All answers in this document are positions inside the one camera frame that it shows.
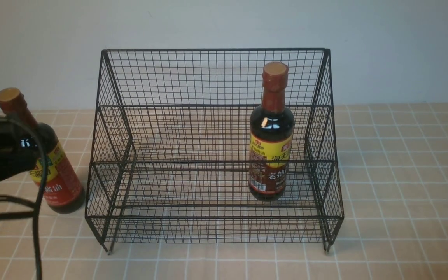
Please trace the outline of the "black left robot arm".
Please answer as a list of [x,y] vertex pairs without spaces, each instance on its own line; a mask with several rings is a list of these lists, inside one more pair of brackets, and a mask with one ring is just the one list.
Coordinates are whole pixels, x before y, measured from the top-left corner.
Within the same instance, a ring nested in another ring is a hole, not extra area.
[[[16,116],[0,114],[0,182],[32,170],[44,152],[42,138],[35,130]],[[4,197],[0,201],[36,208],[36,202],[21,198]]]

